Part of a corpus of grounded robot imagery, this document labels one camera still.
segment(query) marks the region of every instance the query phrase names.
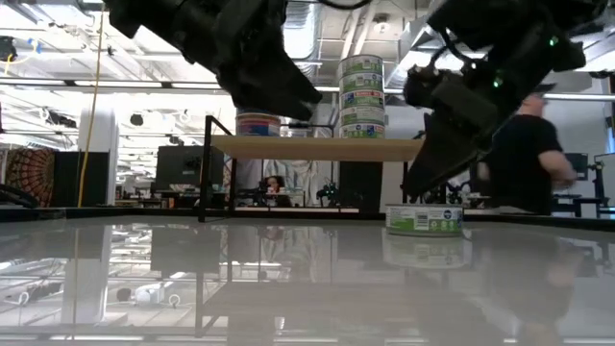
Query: ceiling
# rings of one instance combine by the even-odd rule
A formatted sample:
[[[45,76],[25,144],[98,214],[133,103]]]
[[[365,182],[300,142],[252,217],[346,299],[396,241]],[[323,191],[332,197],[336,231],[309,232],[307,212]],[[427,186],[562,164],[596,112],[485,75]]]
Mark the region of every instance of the ceiling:
[[[0,62],[5,78],[31,78],[91,81],[96,75],[97,51],[101,18],[101,0],[0,0],[0,37],[14,37],[17,63],[8,67]],[[291,58],[318,86],[334,86],[335,72],[344,56],[348,40],[350,55],[373,54],[384,59],[385,74],[405,75],[410,52],[400,51],[404,42],[416,39],[416,23],[429,12],[429,0],[375,0],[374,9],[355,12],[360,18],[353,30],[352,12],[323,7],[310,0],[289,4],[284,26],[285,48]],[[376,18],[386,18],[388,29],[375,30]],[[103,52],[100,75],[103,81],[145,82],[144,89],[116,88],[103,91],[113,95],[120,116],[120,134],[176,134],[190,138],[204,131],[204,118],[215,115],[222,124],[234,130],[235,108],[230,96],[220,92],[187,94],[158,93],[147,89],[146,82],[215,83],[212,73],[198,64],[190,64],[171,45],[145,28],[134,39],[115,30],[104,17]],[[361,38],[366,27],[365,40]],[[611,27],[601,40],[614,40]],[[602,70],[612,61],[611,45],[602,49],[596,66]],[[430,51],[421,47],[412,53],[414,62],[429,59]],[[79,126],[82,108],[91,102],[91,87],[27,87],[0,84],[5,130],[21,131],[20,136],[1,137],[5,145],[47,146],[60,150],[74,148],[76,130],[52,125],[45,121],[52,111]],[[132,114],[141,114],[143,126],[131,124]],[[37,135],[26,132],[62,131],[64,135]],[[167,137],[139,140],[120,139],[120,160],[129,161],[130,154],[143,153],[149,164],[160,145],[168,145]]]

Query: cap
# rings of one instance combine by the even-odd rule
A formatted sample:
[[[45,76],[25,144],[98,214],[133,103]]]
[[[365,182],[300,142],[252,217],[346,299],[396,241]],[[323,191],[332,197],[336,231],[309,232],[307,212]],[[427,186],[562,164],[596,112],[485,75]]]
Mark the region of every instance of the cap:
[[[546,94],[547,92],[553,90],[555,86],[555,83],[543,83],[535,87],[532,93]]]

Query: white pillar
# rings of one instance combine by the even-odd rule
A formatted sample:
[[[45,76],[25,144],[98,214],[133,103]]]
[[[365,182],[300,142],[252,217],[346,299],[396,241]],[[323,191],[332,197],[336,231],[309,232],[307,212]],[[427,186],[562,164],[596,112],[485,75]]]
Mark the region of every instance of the white pillar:
[[[79,150],[86,150],[89,119],[91,116],[91,100],[81,111],[81,123],[79,124]],[[96,105],[96,114],[92,135],[89,142],[89,152],[109,152],[109,175],[107,182],[107,204],[115,204],[115,178],[117,171],[118,147],[119,147],[119,122],[115,115],[113,99],[109,95],[99,95]]]
[[[84,233],[96,233],[102,236],[101,257],[97,259],[82,258],[75,265],[75,259],[70,260],[65,266],[66,279],[64,280],[64,292],[61,300],[61,322],[73,323],[73,302],[77,297],[77,324],[96,324],[105,317],[107,305],[107,278],[109,276],[109,260],[111,255],[111,231],[112,226],[93,226],[80,231],[80,248],[90,248]]]

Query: ceiling pipe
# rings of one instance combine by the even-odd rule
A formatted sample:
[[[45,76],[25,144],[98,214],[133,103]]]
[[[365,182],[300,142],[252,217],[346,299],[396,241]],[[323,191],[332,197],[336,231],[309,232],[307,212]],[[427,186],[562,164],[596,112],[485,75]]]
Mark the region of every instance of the ceiling pipe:
[[[374,16],[376,15],[376,8],[379,3],[380,1],[372,1],[367,8],[367,14],[363,20],[361,34],[358,37],[357,44],[355,44],[355,55],[361,54],[361,51],[363,50],[365,39],[367,39],[367,33],[369,33],[369,28],[372,27],[372,22],[374,21]]]
[[[358,21],[361,18],[361,10],[356,9],[352,12],[352,21],[350,24],[350,29],[348,29],[348,33],[346,34],[346,39],[344,40],[344,48],[342,49],[342,56],[340,60],[344,60],[348,58],[348,54],[350,54],[350,49],[352,48],[353,41],[355,40],[355,33],[357,32]]]

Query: wooden board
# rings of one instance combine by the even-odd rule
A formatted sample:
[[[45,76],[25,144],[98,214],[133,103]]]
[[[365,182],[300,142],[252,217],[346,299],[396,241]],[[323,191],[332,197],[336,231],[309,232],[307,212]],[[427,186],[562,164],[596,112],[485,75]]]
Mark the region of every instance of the wooden board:
[[[211,144],[234,159],[412,161],[421,139],[214,136]]]

